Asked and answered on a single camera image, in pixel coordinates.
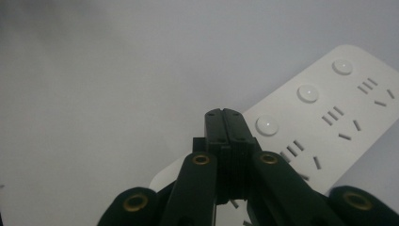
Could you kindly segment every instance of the power strip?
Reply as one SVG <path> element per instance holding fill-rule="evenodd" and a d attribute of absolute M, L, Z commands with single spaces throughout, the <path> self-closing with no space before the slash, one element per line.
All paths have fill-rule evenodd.
<path fill-rule="evenodd" d="M 398 72 L 342 45 L 243 115 L 263 150 L 325 194 L 399 118 L 397 99 Z"/>

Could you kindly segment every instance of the gray surface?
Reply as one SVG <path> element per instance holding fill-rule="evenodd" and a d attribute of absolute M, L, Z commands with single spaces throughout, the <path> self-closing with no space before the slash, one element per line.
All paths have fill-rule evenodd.
<path fill-rule="evenodd" d="M 206 111 L 243 112 L 340 44 L 399 70 L 399 2 L 0 1 L 5 225 L 96 224 L 190 150 Z M 398 137 L 339 184 L 399 211 Z"/>

